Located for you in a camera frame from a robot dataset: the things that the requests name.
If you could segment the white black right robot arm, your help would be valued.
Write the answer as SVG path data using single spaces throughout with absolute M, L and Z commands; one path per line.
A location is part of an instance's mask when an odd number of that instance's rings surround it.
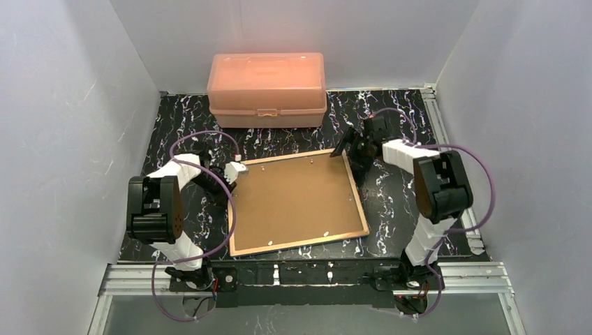
M 365 171 L 376 159 L 413 176 L 420 212 L 411 241 L 401 259 L 409 267 L 433 264 L 438 243 L 473 205 L 473 193 L 457 151 L 425 149 L 395 137 L 383 117 L 363 121 L 363 130 L 350 127 L 337 142 L 332 157 L 346 154 L 353 170 Z

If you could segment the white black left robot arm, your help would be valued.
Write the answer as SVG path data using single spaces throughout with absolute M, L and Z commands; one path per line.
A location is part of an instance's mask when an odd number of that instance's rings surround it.
M 199 270 L 204 253 L 184 232 L 181 190 L 193 183 L 222 207 L 238 176 L 247 171 L 240 154 L 223 167 L 212 164 L 212 155 L 211 146 L 198 145 L 193 151 L 174 155 L 148 175 L 132 177 L 128 183 L 126 234 L 160 251 L 179 271 Z

